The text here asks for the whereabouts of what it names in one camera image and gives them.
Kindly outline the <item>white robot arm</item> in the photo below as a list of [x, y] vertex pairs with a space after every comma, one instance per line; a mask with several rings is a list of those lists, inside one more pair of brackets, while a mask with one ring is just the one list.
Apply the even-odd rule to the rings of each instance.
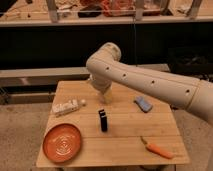
[[120, 62], [121, 50], [103, 44], [86, 61], [91, 85], [107, 96], [112, 82], [181, 108], [213, 126], [213, 83], [194, 77], [130, 66]]

